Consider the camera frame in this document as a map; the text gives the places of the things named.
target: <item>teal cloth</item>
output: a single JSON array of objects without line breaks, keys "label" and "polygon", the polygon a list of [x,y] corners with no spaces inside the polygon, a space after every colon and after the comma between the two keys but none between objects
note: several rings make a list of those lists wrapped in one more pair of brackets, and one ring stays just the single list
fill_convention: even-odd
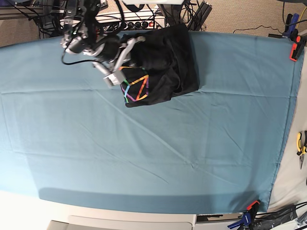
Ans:
[{"label": "teal cloth", "polygon": [[[266,211],[303,55],[286,39],[190,33],[201,88],[126,108],[59,38],[0,49],[0,189],[149,213]],[[67,61],[86,56],[67,55]]]}]

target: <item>pliers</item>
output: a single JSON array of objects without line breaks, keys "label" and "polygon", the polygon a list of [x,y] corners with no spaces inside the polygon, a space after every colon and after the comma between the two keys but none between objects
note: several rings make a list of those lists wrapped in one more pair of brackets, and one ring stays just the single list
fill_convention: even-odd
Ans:
[{"label": "pliers", "polygon": [[299,168],[302,169],[304,156],[307,149],[307,131],[305,131],[305,141],[302,148],[302,132],[298,132],[297,139],[296,139],[296,146],[297,146],[297,155],[299,156]]}]

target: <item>black wire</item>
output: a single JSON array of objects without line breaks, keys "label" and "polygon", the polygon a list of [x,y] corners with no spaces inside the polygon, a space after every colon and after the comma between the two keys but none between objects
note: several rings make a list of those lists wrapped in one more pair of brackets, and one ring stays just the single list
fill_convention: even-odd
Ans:
[{"label": "black wire", "polygon": [[190,13],[190,16],[191,16],[191,21],[190,21],[190,25],[189,25],[188,29],[191,30],[191,26],[192,26],[192,24],[194,22],[194,28],[192,30],[195,30],[195,28],[197,26],[197,22],[199,21],[199,17],[195,13],[195,11],[193,9],[193,5],[191,3],[188,2],[186,7],[187,7],[187,10],[188,10],[188,12]]},{"label": "black wire", "polygon": [[176,20],[175,20],[175,18],[174,18],[174,16],[173,15],[171,15],[169,12],[167,12],[167,10],[165,9],[165,7],[164,7],[164,5],[163,4],[161,4],[161,7],[162,7],[162,9],[164,10],[164,12],[166,12],[169,16],[170,16],[170,18],[171,19],[173,19],[173,22],[175,23],[175,25],[177,24],[176,23]]},{"label": "black wire", "polygon": [[138,18],[142,21],[142,18],[140,18],[139,15],[138,15],[136,12],[134,12],[134,13],[135,13],[135,15],[138,16]]},{"label": "black wire", "polygon": [[201,14],[201,18],[200,18],[200,22],[199,22],[199,26],[201,27],[202,26],[202,24],[201,24],[201,20],[202,20],[201,6],[200,6],[200,3],[198,2],[198,0],[196,0],[196,2],[197,2],[197,5],[198,5],[199,12]]},{"label": "black wire", "polygon": [[[295,205],[295,210],[298,210],[299,208],[301,208],[301,207],[304,207],[304,206],[306,206],[307,205],[307,202],[303,202],[303,203],[300,203],[300,204],[297,204],[297,205]],[[279,216],[277,216],[277,217],[275,217],[275,218],[255,218],[255,219],[260,219],[260,220],[275,220],[275,219],[278,219],[278,218],[280,218],[280,217],[283,217],[283,216],[285,216],[285,215],[288,215],[288,214],[290,214],[290,213],[292,213],[294,210],[292,210],[292,208],[291,207],[289,207],[289,209],[291,209],[289,212],[286,212],[286,213],[284,213],[284,214],[282,214],[282,215],[279,215]],[[259,216],[259,215],[269,215],[269,214],[278,214],[278,213],[280,213],[280,212],[284,212],[285,210],[280,210],[280,211],[276,211],[276,212],[268,212],[268,213],[261,213],[261,214],[256,214],[256,216]]]},{"label": "black wire", "polygon": [[[45,5],[45,4],[33,4],[34,6],[52,6],[52,5]],[[62,6],[52,6],[52,7],[56,7],[56,8],[60,8],[60,9],[63,9],[63,10],[66,10],[66,8],[62,7]]]},{"label": "black wire", "polygon": [[282,34],[282,32],[280,32],[279,29],[275,29],[275,28],[273,28],[273,27],[271,27],[271,26],[264,26],[264,25],[260,25],[260,26],[258,26],[257,28],[236,29],[236,30],[234,30],[232,33],[234,34],[236,31],[244,31],[244,30],[257,30],[257,29],[259,29],[260,27],[271,28],[272,30],[277,30],[280,34]]},{"label": "black wire", "polygon": [[[119,0],[114,0],[114,1],[117,5],[119,12],[120,12],[120,17],[121,17],[120,21],[121,21],[121,23],[125,23],[125,15],[124,15],[123,8],[120,5],[120,2],[119,2]],[[121,31],[121,27],[119,26],[118,29],[116,29],[112,32],[106,33],[106,34],[107,35],[117,35],[120,31]]]},{"label": "black wire", "polygon": [[161,28],[163,28],[162,25],[160,25],[158,22],[155,22],[155,23],[157,23],[157,28],[158,28],[158,26],[160,26]]},{"label": "black wire", "polygon": [[[184,13],[183,13],[183,17],[181,17],[181,12],[182,12],[182,10],[183,10],[183,7],[181,8],[181,10],[180,10],[180,12],[179,12],[179,14],[178,14],[178,16],[179,16],[179,21],[180,22],[183,22],[184,24],[188,24],[190,21],[191,21],[191,19],[192,19],[192,17],[191,17],[191,15],[190,15],[190,12],[188,11],[188,9],[187,9],[187,5],[186,4],[184,4],[183,5],[184,6],[184,9],[185,9],[185,11],[184,11]],[[185,22],[184,21],[184,17],[185,17],[185,15],[187,14],[187,22]]]},{"label": "black wire", "polygon": [[157,9],[156,12],[154,13],[154,15],[150,16],[149,18],[147,18],[147,19],[145,19],[145,20],[143,20],[143,21],[148,21],[148,20],[150,20],[153,16],[156,16],[157,13],[158,13],[159,11],[160,11],[160,9]]},{"label": "black wire", "polygon": [[302,226],[302,227],[300,227],[299,229],[296,229],[296,230],[303,230],[303,229],[307,229],[307,225],[306,226]]},{"label": "black wire", "polygon": [[39,25],[37,26],[37,28],[38,28],[38,39],[41,39],[41,36],[40,36],[40,28],[39,28]]},{"label": "black wire", "polygon": [[192,6],[192,11],[195,13],[195,16],[196,16],[196,22],[194,23],[194,30],[196,30],[196,28],[198,26],[201,26],[201,18],[198,16],[198,14],[194,11],[194,8],[193,8],[193,5],[191,4]]},{"label": "black wire", "polygon": [[20,9],[18,9],[16,6],[14,6],[10,1],[8,1],[8,0],[5,0],[8,4],[10,4],[11,6],[13,6],[16,10],[18,10],[23,16],[25,16],[26,18],[28,18],[28,19],[30,19],[30,16],[27,14],[27,13],[25,13],[25,12],[23,12],[23,11],[21,11]]},{"label": "black wire", "polygon": [[154,12],[153,12],[153,10],[150,8],[150,6],[149,6],[148,4],[146,4],[146,6],[147,6],[148,9],[152,12],[152,14],[153,14],[153,24],[155,24]]},{"label": "black wire", "polygon": [[118,17],[114,17],[114,16],[111,16],[111,15],[98,15],[97,17],[108,17],[108,18],[114,18],[114,19],[118,19],[118,21],[120,22],[120,18]]},{"label": "black wire", "polygon": [[283,2],[283,23],[284,23],[284,25],[290,26],[290,25],[296,25],[296,24],[303,23],[303,22],[307,22],[307,19],[300,20],[300,21],[298,21],[296,23],[292,23],[292,24],[286,24],[286,22],[284,21],[284,2]]},{"label": "black wire", "polygon": [[39,29],[40,32],[42,32],[43,34],[49,35],[51,37],[51,34],[48,34],[47,32],[42,31],[42,28]]},{"label": "black wire", "polygon": [[45,14],[45,15],[39,15],[39,14],[36,12],[36,10],[31,9],[31,8],[28,8],[28,7],[26,7],[26,6],[23,6],[23,7],[25,7],[25,8],[28,9],[29,11],[31,11],[31,12],[37,14],[37,16],[35,16],[36,18],[43,18],[43,17],[46,17],[46,16],[48,16],[48,15],[51,14],[51,13],[48,13],[48,14]]}]

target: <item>black garment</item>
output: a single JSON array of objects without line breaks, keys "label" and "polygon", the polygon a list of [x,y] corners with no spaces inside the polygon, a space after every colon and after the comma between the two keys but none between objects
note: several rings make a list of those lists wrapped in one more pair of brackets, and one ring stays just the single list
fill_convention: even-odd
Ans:
[{"label": "black garment", "polygon": [[[149,78],[143,88],[142,83],[130,85],[127,91],[129,97],[126,97],[127,107],[165,102],[172,97],[198,90],[199,80],[194,67],[188,29],[184,24],[136,34],[135,37],[140,35],[146,40],[133,47],[131,61],[142,68],[125,68],[122,71],[128,83],[146,74]],[[124,82],[121,86],[124,93],[127,83]],[[130,99],[135,100],[138,94],[147,94],[147,97],[135,102]]]}]

